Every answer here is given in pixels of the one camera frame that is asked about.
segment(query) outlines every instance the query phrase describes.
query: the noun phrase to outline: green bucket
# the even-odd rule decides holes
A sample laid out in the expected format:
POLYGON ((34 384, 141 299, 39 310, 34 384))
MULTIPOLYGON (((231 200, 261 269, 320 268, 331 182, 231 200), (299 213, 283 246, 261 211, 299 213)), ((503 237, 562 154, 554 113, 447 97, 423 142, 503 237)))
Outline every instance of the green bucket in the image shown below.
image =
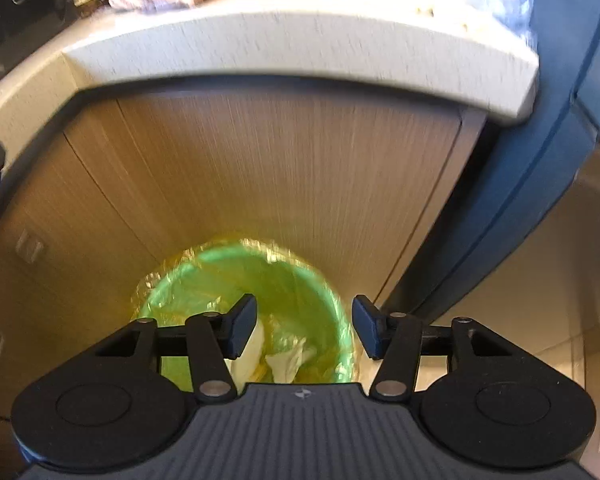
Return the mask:
MULTIPOLYGON (((308 358, 294 383, 348 383, 356 380, 354 337, 340 299, 316 269, 290 251, 256 240, 213 242, 162 264, 138 285, 136 317, 159 326, 184 324, 209 310, 227 312, 243 294, 258 301, 264 327, 258 373, 249 380, 273 382, 266 356, 304 345, 308 358)), ((164 358, 162 374, 191 390, 186 358, 164 358)))

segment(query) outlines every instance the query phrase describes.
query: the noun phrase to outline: silver screw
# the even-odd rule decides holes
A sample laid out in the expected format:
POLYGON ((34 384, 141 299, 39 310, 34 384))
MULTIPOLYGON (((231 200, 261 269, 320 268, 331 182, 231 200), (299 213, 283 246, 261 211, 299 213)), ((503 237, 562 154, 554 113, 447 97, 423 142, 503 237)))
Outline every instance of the silver screw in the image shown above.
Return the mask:
POLYGON ((230 390, 231 386, 224 381, 205 381, 200 384, 200 393, 207 397, 221 397, 230 390))
POLYGON ((383 397, 398 397, 407 391, 407 385, 400 381, 381 381, 376 384, 376 392, 383 397))

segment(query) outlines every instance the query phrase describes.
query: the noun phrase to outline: gray ribbed panel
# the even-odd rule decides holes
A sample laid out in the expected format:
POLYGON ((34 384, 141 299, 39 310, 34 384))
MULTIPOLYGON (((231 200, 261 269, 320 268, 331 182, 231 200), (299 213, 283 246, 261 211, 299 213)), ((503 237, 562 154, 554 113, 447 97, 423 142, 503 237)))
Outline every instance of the gray ribbed panel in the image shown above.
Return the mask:
POLYGON ((24 480, 590 480, 574 463, 497 473, 430 443, 402 406, 368 400, 358 384, 252 384, 238 400, 199 410, 161 455, 125 471, 69 475, 34 466, 24 480))

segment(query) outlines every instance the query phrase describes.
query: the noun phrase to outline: green trash can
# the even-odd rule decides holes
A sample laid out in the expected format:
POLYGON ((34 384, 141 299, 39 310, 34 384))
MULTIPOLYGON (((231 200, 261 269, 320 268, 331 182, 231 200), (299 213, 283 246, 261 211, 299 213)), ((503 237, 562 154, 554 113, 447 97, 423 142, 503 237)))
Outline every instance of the green trash can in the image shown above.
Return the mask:
MULTIPOLYGON (((340 298, 320 272, 273 243, 244 238, 184 251, 139 283, 133 319, 184 324, 194 314, 227 312, 245 293, 258 301, 258 323, 242 357, 227 362, 238 389, 245 382, 357 379, 353 330, 340 298)), ((187 358, 164 358, 162 374, 191 390, 187 358)))

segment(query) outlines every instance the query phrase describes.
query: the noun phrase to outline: white countertop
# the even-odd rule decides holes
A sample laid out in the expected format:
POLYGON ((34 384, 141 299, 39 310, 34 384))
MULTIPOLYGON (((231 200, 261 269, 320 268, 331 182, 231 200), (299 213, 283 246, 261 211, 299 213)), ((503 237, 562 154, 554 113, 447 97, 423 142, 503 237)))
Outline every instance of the white countertop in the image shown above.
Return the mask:
POLYGON ((160 14, 107 9, 75 23, 0 81, 7 167, 80 89, 170 75, 310 75, 528 114, 538 56, 470 7, 412 0, 209 0, 160 14))

